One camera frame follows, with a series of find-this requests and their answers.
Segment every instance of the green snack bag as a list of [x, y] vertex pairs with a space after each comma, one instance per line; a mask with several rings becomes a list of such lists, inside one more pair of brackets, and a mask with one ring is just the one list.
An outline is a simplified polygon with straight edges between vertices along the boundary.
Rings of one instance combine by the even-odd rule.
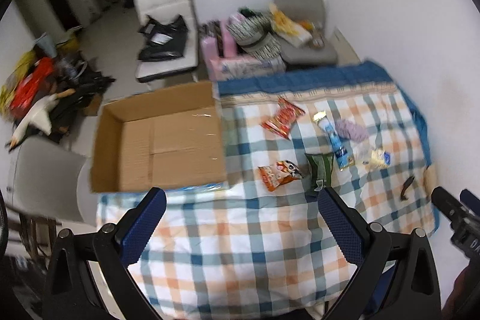
[[306, 192], [309, 196], [316, 197], [324, 187], [332, 186], [332, 171], [334, 153], [319, 153], [310, 155], [306, 153], [311, 173], [310, 189]]

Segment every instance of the black plastic bag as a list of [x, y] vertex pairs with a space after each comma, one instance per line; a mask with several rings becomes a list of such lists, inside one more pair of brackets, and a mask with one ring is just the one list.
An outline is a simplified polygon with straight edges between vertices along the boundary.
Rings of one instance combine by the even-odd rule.
[[162, 25], [152, 17], [139, 33], [146, 38], [146, 46], [138, 54], [143, 62], [172, 60], [183, 57], [188, 38], [188, 28], [181, 15], [168, 25]]

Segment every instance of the gray chair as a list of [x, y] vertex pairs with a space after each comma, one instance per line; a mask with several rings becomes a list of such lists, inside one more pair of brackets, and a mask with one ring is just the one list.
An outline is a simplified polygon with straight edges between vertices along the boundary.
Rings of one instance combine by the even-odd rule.
[[96, 225], [90, 159], [40, 136], [26, 139], [12, 155], [7, 205], [28, 215]]
[[[294, 21], [308, 20], [325, 28], [326, 12], [323, 0], [274, 0], [278, 9]], [[279, 38], [282, 58], [290, 65], [336, 65], [337, 52], [325, 39], [325, 47], [313, 49], [309, 46], [295, 48], [286, 40]]]

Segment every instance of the checkered tablecloth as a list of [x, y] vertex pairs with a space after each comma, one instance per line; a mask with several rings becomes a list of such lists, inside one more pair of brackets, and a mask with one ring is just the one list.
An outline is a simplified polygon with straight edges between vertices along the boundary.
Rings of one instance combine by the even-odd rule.
[[[366, 172], [356, 165], [340, 172], [334, 166], [333, 187], [347, 205], [389, 231], [434, 230], [421, 141], [394, 83], [281, 95], [307, 113], [292, 128], [291, 140], [260, 127], [277, 110], [277, 94], [226, 96], [221, 103], [229, 189], [167, 192], [164, 217], [140, 261], [129, 266], [160, 314], [191, 320], [275, 316], [330, 300], [345, 288], [355, 267], [342, 256], [315, 200], [306, 198], [310, 179], [269, 193], [257, 170], [291, 160], [308, 172], [305, 153], [329, 152], [325, 135], [311, 121], [318, 111], [365, 126], [371, 145], [392, 154], [387, 170]], [[348, 142], [346, 147], [356, 148]], [[403, 202], [402, 185], [411, 175], [415, 181]], [[99, 226], [118, 221], [142, 196], [102, 195]]]

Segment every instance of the dark door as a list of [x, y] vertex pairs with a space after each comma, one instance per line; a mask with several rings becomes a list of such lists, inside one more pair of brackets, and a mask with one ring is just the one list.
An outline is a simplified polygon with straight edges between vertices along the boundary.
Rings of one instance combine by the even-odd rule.
[[67, 0], [49, 0], [49, 2], [66, 31], [80, 25]]

